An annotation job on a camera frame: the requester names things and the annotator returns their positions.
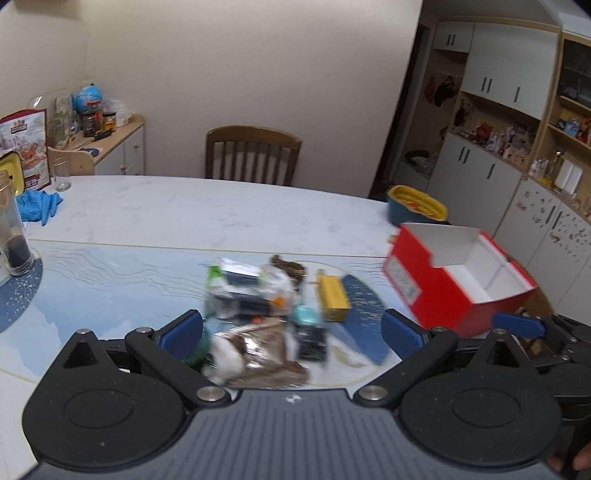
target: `metal pivot bolt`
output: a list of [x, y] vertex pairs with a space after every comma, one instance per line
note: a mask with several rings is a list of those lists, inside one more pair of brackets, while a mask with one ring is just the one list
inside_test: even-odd
[[197, 390], [197, 398], [203, 401], [218, 401], [226, 395], [226, 391], [221, 387], [201, 387]]
[[383, 400], [386, 395], [388, 395], [388, 390], [379, 385], [366, 385], [359, 390], [359, 396], [369, 401]]

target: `jar lid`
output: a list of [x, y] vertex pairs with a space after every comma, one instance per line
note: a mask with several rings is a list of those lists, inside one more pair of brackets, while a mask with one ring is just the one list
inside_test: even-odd
[[12, 181], [10, 179], [10, 175], [8, 174], [8, 170], [0, 170], [0, 190], [11, 184]]

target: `white marble tabletop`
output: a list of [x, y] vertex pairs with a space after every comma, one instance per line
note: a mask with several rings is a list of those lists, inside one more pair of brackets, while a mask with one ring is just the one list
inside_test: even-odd
[[[74, 177], [30, 240], [240, 252], [384, 257], [387, 204], [289, 187], [172, 177]], [[0, 480], [35, 465], [21, 429], [34, 382], [0, 371]]]

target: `drinking glass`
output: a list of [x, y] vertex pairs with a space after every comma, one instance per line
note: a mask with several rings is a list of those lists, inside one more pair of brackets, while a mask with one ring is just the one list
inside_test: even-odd
[[68, 159], [64, 157], [55, 158], [51, 164], [53, 166], [53, 178], [56, 181], [56, 190], [65, 192], [72, 186]]

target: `red cardboard box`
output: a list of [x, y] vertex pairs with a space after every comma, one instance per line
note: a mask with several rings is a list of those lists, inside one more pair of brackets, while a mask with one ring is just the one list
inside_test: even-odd
[[486, 233], [462, 226], [404, 223], [382, 269], [423, 328], [462, 337], [490, 330], [537, 288]]

